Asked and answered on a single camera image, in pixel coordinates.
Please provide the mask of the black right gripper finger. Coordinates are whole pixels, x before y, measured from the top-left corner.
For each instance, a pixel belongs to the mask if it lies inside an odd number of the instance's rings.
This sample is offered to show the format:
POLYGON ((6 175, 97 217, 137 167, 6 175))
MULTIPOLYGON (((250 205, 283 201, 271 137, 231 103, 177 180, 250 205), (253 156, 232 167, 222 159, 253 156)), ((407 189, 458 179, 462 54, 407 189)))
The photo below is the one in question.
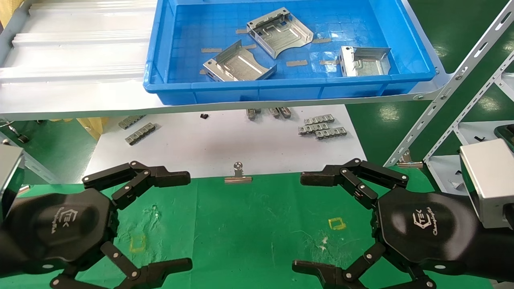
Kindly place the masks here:
POLYGON ((378 194, 364 181, 384 188, 406 188, 409 178, 397 171, 381 167, 361 159, 352 159, 343 165, 326 165, 321 171, 302 172, 302 185, 334 187, 341 186, 363 207, 374 209, 378 194))

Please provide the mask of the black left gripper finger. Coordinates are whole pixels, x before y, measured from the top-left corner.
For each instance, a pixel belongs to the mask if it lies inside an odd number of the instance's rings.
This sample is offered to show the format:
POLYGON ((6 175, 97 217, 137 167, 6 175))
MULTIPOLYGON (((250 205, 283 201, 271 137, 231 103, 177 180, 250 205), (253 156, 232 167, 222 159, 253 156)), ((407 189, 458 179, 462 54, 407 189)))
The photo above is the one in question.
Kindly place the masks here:
POLYGON ((123 210, 150 188, 189 185, 191 176, 187 171, 169 172, 164 166, 149 167, 132 161, 84 176, 82 181, 86 189, 98 191, 123 185, 111 195, 114 207, 123 210))

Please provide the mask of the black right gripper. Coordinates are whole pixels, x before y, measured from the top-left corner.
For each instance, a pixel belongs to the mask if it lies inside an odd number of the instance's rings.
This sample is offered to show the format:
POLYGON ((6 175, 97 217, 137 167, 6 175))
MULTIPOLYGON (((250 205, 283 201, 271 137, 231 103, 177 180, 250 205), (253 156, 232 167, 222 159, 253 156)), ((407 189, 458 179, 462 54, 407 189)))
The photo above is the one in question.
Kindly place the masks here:
POLYGON ((376 242, 348 269, 294 260, 292 270, 316 276, 324 289, 365 289, 360 281, 385 254, 411 281, 387 289, 435 289, 426 271, 512 282, 513 230, 483 227, 470 198, 395 188, 375 204, 376 242))

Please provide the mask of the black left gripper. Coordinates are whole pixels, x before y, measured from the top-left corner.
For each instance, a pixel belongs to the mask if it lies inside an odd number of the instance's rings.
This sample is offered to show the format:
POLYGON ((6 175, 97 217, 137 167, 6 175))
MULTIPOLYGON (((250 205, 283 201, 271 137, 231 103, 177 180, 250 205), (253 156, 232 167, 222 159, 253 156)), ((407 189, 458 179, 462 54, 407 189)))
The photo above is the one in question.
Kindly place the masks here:
POLYGON ((118 225, 114 204, 96 189, 17 198, 1 224, 1 277, 64 269, 52 289, 104 289, 75 277, 105 255, 126 276, 116 289, 157 289, 170 274, 192 269, 191 258, 137 268, 112 243, 118 225))

